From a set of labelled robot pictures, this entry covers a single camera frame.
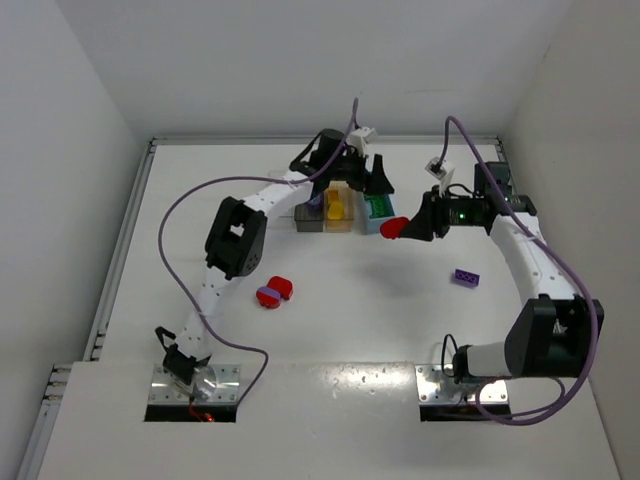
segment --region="lego brick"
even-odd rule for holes
[[[480,275],[456,268],[453,274],[453,281],[465,287],[475,288],[480,284]]]

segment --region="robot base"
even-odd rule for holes
[[[440,365],[416,365],[415,368],[421,421],[467,421],[484,418],[475,408],[477,383],[456,384],[443,373]],[[445,365],[445,372],[448,375],[453,373],[451,365]],[[491,413],[511,413],[507,385],[503,380],[487,385],[482,390],[480,400]]]
[[[200,369],[191,385],[177,381],[161,365],[151,378],[145,422],[198,422],[209,414],[213,422],[236,421],[240,386],[239,365],[208,365]]]

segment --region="white table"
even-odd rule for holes
[[[74,365],[39,478],[618,478],[588,386],[538,426],[420,422],[413,364],[438,362],[445,333],[461,344],[501,340],[520,311],[504,258],[480,228],[454,228],[444,240],[422,243],[364,236],[358,224],[348,234],[298,234],[277,222],[220,329],[271,354],[237,423],[143,422],[153,364],[163,357],[153,329],[179,330],[189,312],[156,250],[163,213],[197,183],[282,170],[301,148],[157,147],[100,361]],[[441,148],[374,145],[399,215],[417,211],[434,183],[424,166]],[[493,145],[480,150],[497,160]],[[453,145],[449,158],[455,180],[472,185],[468,149]],[[216,185],[175,212],[167,252],[193,289],[203,279],[204,240],[219,202],[262,186]],[[452,285],[455,268],[479,273],[480,287]],[[291,279],[295,293],[267,311],[254,295],[272,275]],[[213,361],[241,363],[244,387],[262,358],[220,346]],[[512,382],[512,409],[548,402],[556,388]]]

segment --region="purple cable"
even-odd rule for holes
[[[487,177],[487,180],[491,184],[491,188],[493,189],[493,191],[495,193],[498,194],[496,196],[499,199],[499,202],[500,202],[502,208],[507,211],[507,213],[513,219],[513,221],[518,226],[518,228],[520,228],[520,230],[522,230],[531,239],[531,241],[533,241],[538,247],[540,247],[540,249],[549,258],[551,258],[551,260],[553,260],[556,263],[556,265],[558,265],[558,267],[560,267],[560,269],[564,270],[564,272],[569,276],[569,278],[573,281],[573,283],[576,285],[576,287],[578,287],[578,290],[580,290],[580,293],[582,293],[582,296],[584,297],[585,302],[587,303],[587,308],[589,310],[589,317],[590,317],[590,320],[591,320],[591,340],[589,342],[589,353],[587,354],[587,358],[585,360],[584,367],[582,368],[582,371],[580,372],[580,375],[578,376],[576,382],[571,386],[571,388],[566,393],[566,395],[561,395],[555,402],[547,405],[546,407],[541,407],[541,408],[538,408],[536,410],[530,410],[528,412],[522,412],[522,413],[518,413],[518,414],[513,414],[513,415],[511,415],[511,417],[522,416],[522,415],[531,415],[533,413],[538,413],[539,411],[543,411],[544,413],[538,415],[537,417],[527,418],[527,419],[524,419],[524,420],[512,420],[511,418],[503,418],[503,417],[500,417],[499,415],[495,415],[495,414],[489,412],[480,403],[480,392],[482,391],[482,389],[486,385],[488,385],[489,383],[495,381],[493,379],[488,381],[488,382],[486,382],[486,383],[484,383],[484,384],[482,384],[480,386],[480,389],[478,390],[478,392],[476,394],[476,402],[475,402],[476,403],[476,408],[486,418],[489,418],[489,419],[491,419],[491,420],[493,420],[495,422],[501,423],[503,425],[512,425],[512,426],[535,425],[537,423],[540,423],[540,422],[550,418],[551,416],[553,416],[556,413],[558,413],[562,408],[564,408],[571,401],[571,399],[576,396],[576,394],[578,393],[578,391],[580,390],[580,388],[582,387],[584,382],[587,380],[587,378],[589,376],[589,372],[591,370],[591,367],[593,366],[593,361],[595,360],[596,347],[597,347],[597,343],[598,343],[598,334],[597,334],[597,332],[598,332],[598,317],[597,317],[597,314],[596,314],[596,308],[595,308],[595,305],[593,303],[593,299],[591,298],[591,294],[589,293],[589,290],[587,289],[587,286],[580,279],[578,274],[575,273],[573,271],[573,269],[564,260],[562,260],[562,258],[560,258],[558,256],[557,253],[555,253],[551,248],[549,248],[544,242],[540,241],[533,234],[533,232],[531,232],[531,230],[529,230],[526,227],[526,225],[524,225],[520,221],[520,219],[516,216],[516,214],[511,209],[511,207],[509,206],[507,201],[504,199],[504,195],[502,195],[502,191],[500,190],[500,187],[498,186],[495,178],[493,178],[493,175],[491,175],[491,172],[489,171],[489,169],[485,165],[484,161],[482,160],[482,156],[480,155],[480,152],[478,151],[478,149],[474,145],[473,140],[471,139],[471,137],[469,136],[469,134],[465,130],[465,128],[462,125],[462,123],[460,123],[460,120],[458,120],[456,117],[453,117],[453,116],[447,117],[446,122],[445,122],[445,143],[444,143],[444,148],[442,150],[442,155],[440,156],[440,161],[444,160],[444,156],[447,153],[447,146],[449,144],[449,123],[450,122],[453,122],[455,124],[455,126],[458,127],[458,130],[460,131],[460,133],[464,137],[465,141],[467,142],[467,145],[469,145],[469,148],[473,152],[473,156],[476,157],[476,160],[480,164],[480,168],[482,168],[482,171],[484,172],[485,176]]]
[[[564,386],[564,383],[562,383],[562,381],[559,378],[556,377],[549,377],[550,380],[553,380],[554,382],[556,382],[558,384],[558,386],[560,387],[560,395],[558,395],[558,398],[555,400],[555,402],[560,401],[560,399],[562,397],[565,396],[565,393],[567,392],[566,387]],[[490,383],[493,383],[497,380],[511,380],[510,377],[507,378],[492,378],[491,380],[484,382],[483,384],[480,385],[480,387],[476,390],[475,395],[476,395],[476,399],[480,396],[480,392],[482,391],[482,389],[489,385]],[[502,414],[502,415],[497,415],[500,418],[514,418],[514,417],[525,417],[527,415],[533,415],[535,413],[540,413],[540,412],[544,412],[545,410],[549,409],[549,405],[546,405],[544,407],[539,407],[539,408],[534,408],[533,410],[527,410],[526,412],[520,412],[520,413],[508,413],[508,414]],[[459,420],[486,420],[487,417],[484,415],[478,415],[477,417],[472,417],[469,415],[463,415],[463,414],[459,414],[459,413],[444,413],[443,416],[447,417],[447,418],[456,418]]]
[[[223,178],[216,178],[214,180],[209,180],[208,182],[204,182],[204,183],[201,183],[200,185],[193,187],[191,190],[187,191],[182,196],[180,196],[180,198],[178,198],[175,202],[173,202],[173,204],[169,207],[167,212],[164,214],[162,221],[160,222],[160,228],[158,229],[158,252],[160,253],[160,259],[162,260],[162,263],[164,264],[169,274],[173,277],[173,279],[176,281],[180,289],[187,296],[187,298],[191,302],[191,305],[193,305],[193,308],[195,308],[195,311],[198,314],[198,317],[200,317],[200,320],[202,321],[202,324],[207,329],[207,331],[211,334],[213,338],[215,338],[217,341],[219,341],[223,345],[226,345],[227,347],[235,348],[236,350],[244,350],[247,352],[259,353],[264,357],[264,362],[262,363],[262,367],[260,367],[260,370],[258,371],[256,376],[253,378],[251,383],[249,383],[249,386],[246,388],[244,393],[238,399],[238,403],[236,404],[236,407],[239,406],[240,403],[242,403],[244,398],[251,391],[253,386],[262,376],[262,373],[264,372],[264,370],[267,368],[267,364],[269,363],[269,354],[267,353],[266,350],[262,350],[261,348],[249,347],[246,345],[240,345],[237,343],[230,342],[228,340],[225,340],[224,338],[222,338],[220,335],[216,333],[216,331],[213,329],[213,327],[207,320],[206,316],[202,313],[200,304],[198,304],[198,300],[196,299],[196,297],[191,293],[191,291],[189,290],[189,287],[187,287],[187,285],[182,281],[180,276],[176,273],[176,271],[173,269],[173,267],[169,264],[169,261],[167,260],[167,255],[165,254],[164,243],[163,243],[164,229],[167,225],[167,220],[169,220],[169,217],[171,216],[173,211],[176,209],[176,207],[180,205],[187,197],[190,197],[191,195],[193,195],[199,190],[202,190],[205,187],[208,187],[210,185],[215,185],[216,183],[232,182],[236,180],[250,180],[250,181],[256,181],[256,182],[271,182],[271,183],[281,183],[281,184],[287,184],[287,185],[299,185],[301,183],[311,182],[315,180],[331,166],[331,164],[336,160],[336,158],[338,158],[338,155],[342,152],[345,146],[345,143],[347,141],[347,136],[349,135],[349,133],[351,133],[355,125],[357,112],[358,112],[358,98],[356,97],[353,100],[353,105],[351,107],[351,119],[349,120],[349,125],[347,126],[347,130],[345,131],[345,134],[342,137],[342,140],[340,140],[340,143],[338,144],[336,150],[333,152],[331,157],[329,157],[329,160],[327,161],[327,163],[325,163],[320,170],[318,170],[316,173],[314,173],[310,177],[307,177],[302,180],[294,180],[291,182],[283,179],[278,179],[278,178],[254,177],[254,176],[244,176],[244,175],[235,176],[235,177],[223,177]]]

